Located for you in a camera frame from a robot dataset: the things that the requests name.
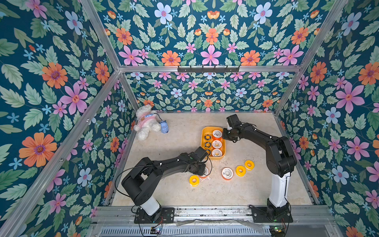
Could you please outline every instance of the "orange tray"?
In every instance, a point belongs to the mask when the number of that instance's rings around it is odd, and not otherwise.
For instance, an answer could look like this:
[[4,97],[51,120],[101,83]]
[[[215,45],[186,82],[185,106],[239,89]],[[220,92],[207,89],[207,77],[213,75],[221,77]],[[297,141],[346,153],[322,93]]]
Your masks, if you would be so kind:
[[[211,146],[210,148],[206,148],[206,147],[204,146],[204,143],[207,142],[207,140],[205,140],[204,136],[207,135],[207,134],[211,135],[211,136],[212,136],[212,139],[209,140],[208,142],[212,143],[212,142],[214,141],[214,139],[213,139],[213,135],[212,135],[212,132],[213,132],[214,130],[216,130],[216,129],[217,129],[217,130],[220,130],[220,131],[222,132],[222,128],[221,128],[221,127],[211,127],[211,126],[209,126],[209,127],[205,127],[205,128],[203,128],[202,136],[201,136],[201,144],[200,144],[200,146],[201,146],[204,150],[209,149],[209,150],[211,150],[211,152],[213,151],[214,148],[213,148],[212,146]],[[210,156],[209,156],[209,159],[211,159],[211,160],[221,160],[221,159],[225,156],[225,153],[226,153],[225,140],[221,138],[220,141],[221,141],[221,143],[222,143],[222,147],[220,148],[220,150],[221,150],[221,152],[222,152],[222,156],[216,157],[216,156],[211,156],[211,155],[210,155]]]

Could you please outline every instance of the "teddy bear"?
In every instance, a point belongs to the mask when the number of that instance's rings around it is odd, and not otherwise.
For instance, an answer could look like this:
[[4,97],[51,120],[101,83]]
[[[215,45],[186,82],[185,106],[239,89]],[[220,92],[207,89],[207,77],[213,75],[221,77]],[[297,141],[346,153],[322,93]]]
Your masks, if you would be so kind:
[[148,104],[140,107],[136,112],[138,123],[134,126],[133,129],[137,132],[136,135],[140,141],[147,138],[150,130],[156,132],[161,130],[161,125],[155,118],[157,116],[157,112],[151,109],[152,106]]

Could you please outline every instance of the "wall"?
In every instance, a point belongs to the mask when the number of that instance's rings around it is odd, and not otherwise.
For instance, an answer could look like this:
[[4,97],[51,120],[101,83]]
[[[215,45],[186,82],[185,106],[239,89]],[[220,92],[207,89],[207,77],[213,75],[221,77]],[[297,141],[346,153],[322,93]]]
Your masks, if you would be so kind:
[[379,230],[378,1],[350,1],[281,113],[320,202],[346,236]]
[[[2,225],[113,70],[76,0],[2,1],[0,27]],[[77,154],[73,151],[64,163],[19,235],[78,237],[77,232],[84,236],[91,210],[104,201],[122,143],[131,129],[134,114],[119,86],[103,105],[112,108],[112,115],[108,117],[105,109],[99,109],[78,141]],[[80,90],[76,107],[72,90],[75,94]],[[119,110],[121,100],[124,111]],[[115,136],[121,150],[110,146]],[[94,143],[90,143],[92,151],[83,152],[84,140]],[[41,153],[36,155],[35,148]],[[84,186],[83,182],[78,184],[87,169],[91,180],[87,178]],[[66,203],[54,210],[59,195]]]

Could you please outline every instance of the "floor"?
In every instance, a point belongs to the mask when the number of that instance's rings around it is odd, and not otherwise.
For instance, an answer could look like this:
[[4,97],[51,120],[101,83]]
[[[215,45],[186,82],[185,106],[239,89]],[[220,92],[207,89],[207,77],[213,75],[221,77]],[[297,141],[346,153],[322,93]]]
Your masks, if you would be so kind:
[[[165,113],[169,133],[151,131],[144,141],[134,140],[125,168],[135,166],[143,157],[151,160],[174,158],[180,153],[190,153],[200,146],[201,132],[205,126],[226,127],[226,117],[233,113]],[[275,136],[281,136],[272,113],[238,113],[241,122],[253,123],[258,129]],[[234,172],[238,165],[252,160],[255,168],[239,177],[234,173],[231,180],[224,180],[221,170],[230,167]],[[226,154],[220,161],[212,161],[213,169],[206,179],[200,179],[197,187],[189,184],[191,173],[177,173],[160,181],[153,196],[163,206],[229,206],[266,205],[271,192],[271,172],[266,166],[266,152],[248,140],[237,143],[226,141]],[[311,205],[310,198],[294,170],[290,179],[288,201],[291,205]],[[133,201],[116,193],[112,206],[132,206]]]

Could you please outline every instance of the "metal base plate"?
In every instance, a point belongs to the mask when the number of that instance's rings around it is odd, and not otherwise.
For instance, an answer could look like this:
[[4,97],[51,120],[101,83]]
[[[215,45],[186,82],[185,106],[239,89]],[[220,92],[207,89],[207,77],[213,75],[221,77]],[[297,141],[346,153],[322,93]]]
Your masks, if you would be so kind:
[[[174,222],[174,214],[175,208],[173,207],[162,207],[161,215],[163,215],[162,223],[173,223]],[[136,216],[134,218],[135,224],[153,224],[149,215],[142,209],[138,208],[136,212]]]
[[284,223],[293,222],[292,216],[287,215],[286,213],[278,216],[276,220],[269,220],[267,216],[263,214],[263,213],[266,213],[267,207],[256,207],[256,208],[262,210],[262,212],[258,211],[255,208],[251,208],[251,213],[253,215],[254,223],[281,223],[282,218],[284,219]]

